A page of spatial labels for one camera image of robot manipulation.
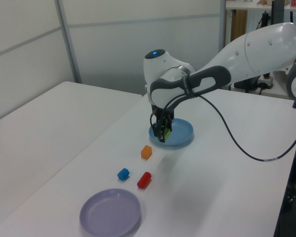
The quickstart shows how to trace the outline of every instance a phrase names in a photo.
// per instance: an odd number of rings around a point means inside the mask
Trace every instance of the white table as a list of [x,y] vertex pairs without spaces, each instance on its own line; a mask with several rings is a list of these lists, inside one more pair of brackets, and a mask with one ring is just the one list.
[[[224,115],[236,140],[259,158],[273,158],[296,138],[290,100],[226,90],[206,95]],[[220,117],[200,98],[181,103],[176,117],[194,127],[193,142],[165,149],[148,137],[151,107],[144,96],[0,224],[0,237],[88,237],[79,212],[93,194],[122,188],[141,203],[136,237],[273,236],[295,148],[273,162],[246,157]],[[149,160],[140,158],[151,145]],[[117,179],[122,168],[131,172]],[[136,186],[152,173],[146,190]]]
[[0,119],[0,222],[140,98],[64,82]]

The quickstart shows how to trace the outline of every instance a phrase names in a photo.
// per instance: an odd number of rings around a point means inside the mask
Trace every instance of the lavender plate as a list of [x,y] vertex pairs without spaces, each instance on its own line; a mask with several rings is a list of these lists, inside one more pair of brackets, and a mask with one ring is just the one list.
[[137,197],[124,189],[108,189],[93,195],[80,211],[80,223],[96,237],[120,237],[140,219]]

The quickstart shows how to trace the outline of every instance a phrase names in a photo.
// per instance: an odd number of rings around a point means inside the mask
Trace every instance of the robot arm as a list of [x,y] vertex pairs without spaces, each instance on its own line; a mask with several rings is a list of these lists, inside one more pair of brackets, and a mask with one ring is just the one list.
[[290,69],[288,92],[296,100],[296,26],[292,23],[264,27],[237,38],[198,71],[165,50],[150,52],[144,58],[144,74],[156,116],[154,135],[165,141],[167,130],[172,129],[173,111],[182,101],[283,69]]

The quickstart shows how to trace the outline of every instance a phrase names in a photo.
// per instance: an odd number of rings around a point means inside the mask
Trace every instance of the orange cube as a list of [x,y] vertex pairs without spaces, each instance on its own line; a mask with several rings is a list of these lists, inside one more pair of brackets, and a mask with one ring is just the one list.
[[152,148],[148,145],[145,145],[145,147],[142,149],[140,153],[142,155],[142,158],[149,159],[149,157],[152,154]]

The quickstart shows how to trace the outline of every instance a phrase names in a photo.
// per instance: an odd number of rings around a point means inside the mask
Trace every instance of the blue plate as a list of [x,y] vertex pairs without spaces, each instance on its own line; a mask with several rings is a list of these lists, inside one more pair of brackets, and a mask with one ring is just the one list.
[[172,132],[165,142],[158,141],[152,127],[149,128],[149,136],[153,142],[161,146],[187,145],[193,140],[193,126],[186,120],[175,118],[172,120]]

